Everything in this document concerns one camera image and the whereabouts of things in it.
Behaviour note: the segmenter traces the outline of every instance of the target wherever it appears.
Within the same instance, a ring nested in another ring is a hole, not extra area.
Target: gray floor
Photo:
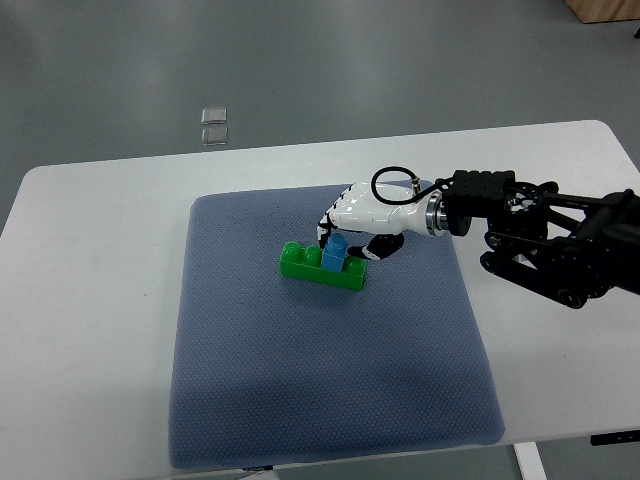
[[[639,165],[638,27],[563,0],[0,0],[0,227],[29,169],[201,151],[210,105],[218,148],[598,119]],[[637,444],[539,448],[550,479],[640,471]],[[503,447],[293,473],[519,478]]]

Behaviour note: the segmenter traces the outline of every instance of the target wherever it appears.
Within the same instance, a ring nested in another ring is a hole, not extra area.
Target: green lego brick
[[[284,277],[362,290],[366,260],[348,256],[339,273],[321,268],[321,260],[322,250],[317,245],[302,248],[298,242],[287,242],[280,255],[280,273]]]

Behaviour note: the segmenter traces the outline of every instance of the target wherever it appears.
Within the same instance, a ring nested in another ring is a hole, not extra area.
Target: blue mat
[[[449,235],[407,234],[361,292],[282,278],[343,186],[198,199],[184,261],[169,449],[239,468],[497,442],[504,425]],[[346,232],[350,244],[370,235]]]

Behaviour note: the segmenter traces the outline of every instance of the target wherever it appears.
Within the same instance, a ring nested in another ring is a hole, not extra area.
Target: robotic arm
[[[389,171],[408,174],[411,188],[378,184]],[[584,219],[553,207],[580,210]],[[379,260],[402,247],[404,230],[465,236],[473,217],[487,221],[491,250],[480,263],[490,273],[571,308],[613,287],[640,295],[640,198],[632,190],[578,197],[559,194],[555,182],[517,182],[512,171],[464,170],[421,190],[413,172],[387,167],[342,192],[320,220],[318,240],[324,247],[333,228],[372,233],[367,246],[348,253]],[[567,236],[549,239],[550,223]]]

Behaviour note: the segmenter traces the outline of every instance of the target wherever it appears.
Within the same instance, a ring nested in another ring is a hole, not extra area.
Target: black robotic arm segment
[[[372,180],[374,190],[378,176]],[[465,170],[436,180],[428,190],[404,203],[422,201],[438,190],[429,199],[437,205],[427,215],[434,228],[464,236],[472,218],[486,219],[485,242],[491,250],[480,263],[488,272],[571,308],[613,287],[640,294],[640,198],[632,190],[580,197],[558,193],[555,182],[517,182],[513,171]],[[584,219],[553,207],[579,210]],[[567,235],[548,238],[549,224]]]

